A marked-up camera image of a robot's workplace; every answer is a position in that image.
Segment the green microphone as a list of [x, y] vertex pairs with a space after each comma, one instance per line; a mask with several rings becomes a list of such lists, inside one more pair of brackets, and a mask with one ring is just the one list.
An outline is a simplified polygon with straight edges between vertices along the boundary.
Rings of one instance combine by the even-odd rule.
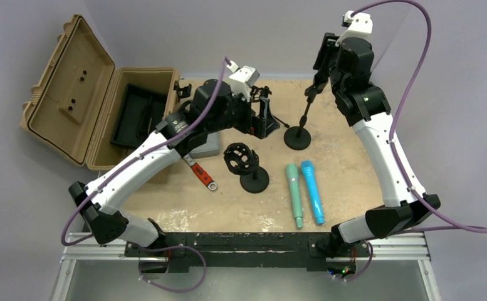
[[298, 168], [294, 163], [286, 165], [286, 178], [288, 188], [290, 191], [291, 210], [295, 225], [297, 229], [303, 228], [303, 208], [301, 205], [300, 187], [299, 187], [299, 173]]

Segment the black tripod microphone stand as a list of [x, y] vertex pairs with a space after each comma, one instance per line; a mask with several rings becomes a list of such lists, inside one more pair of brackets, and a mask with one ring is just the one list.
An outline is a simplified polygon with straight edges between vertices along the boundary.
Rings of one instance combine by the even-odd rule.
[[272, 95], [272, 91], [270, 90], [269, 86], [263, 86], [263, 87], [257, 87], [257, 86], [252, 86], [251, 87], [251, 102], [252, 103], [260, 103], [260, 113], [259, 116], [264, 119], [273, 119], [275, 122], [283, 125], [285, 128], [289, 129], [290, 125], [287, 124], [286, 122], [282, 121], [280, 118], [276, 117], [274, 114], [271, 112], [271, 100], [270, 100], [270, 95]]

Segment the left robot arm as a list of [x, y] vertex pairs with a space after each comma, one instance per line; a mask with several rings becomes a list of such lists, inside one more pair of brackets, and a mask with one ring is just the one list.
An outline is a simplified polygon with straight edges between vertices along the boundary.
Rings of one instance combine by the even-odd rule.
[[270, 112], [269, 87], [210, 79], [193, 98], [159, 122], [154, 131], [125, 159], [87, 184], [74, 182], [68, 192], [90, 234], [100, 245], [123, 239], [148, 256], [164, 250], [164, 234], [151, 219], [121, 210], [122, 204], [150, 178], [203, 145], [207, 136], [236, 129], [259, 139], [279, 128]]

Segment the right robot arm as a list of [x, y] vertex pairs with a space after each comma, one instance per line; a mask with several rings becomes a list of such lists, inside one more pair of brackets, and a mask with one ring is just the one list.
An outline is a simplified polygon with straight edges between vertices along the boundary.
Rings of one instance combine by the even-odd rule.
[[415, 178], [398, 138], [389, 137], [391, 107], [384, 91], [370, 81], [373, 60], [367, 40], [341, 40], [325, 33], [313, 66], [317, 92], [331, 86], [338, 110], [365, 147], [384, 202], [332, 226], [327, 247], [337, 255], [346, 254], [361, 240], [385, 238], [417, 226], [432, 214], [431, 209], [441, 205], [438, 195], [428, 194]]

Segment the blue microphone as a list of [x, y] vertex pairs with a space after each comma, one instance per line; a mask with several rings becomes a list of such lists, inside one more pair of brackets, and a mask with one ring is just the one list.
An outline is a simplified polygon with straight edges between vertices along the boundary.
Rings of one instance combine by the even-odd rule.
[[325, 215], [317, 186], [315, 167], [312, 161], [302, 161], [301, 172], [305, 178], [306, 188], [308, 190], [308, 196], [310, 198], [315, 222], [318, 225], [322, 225], [325, 223]]

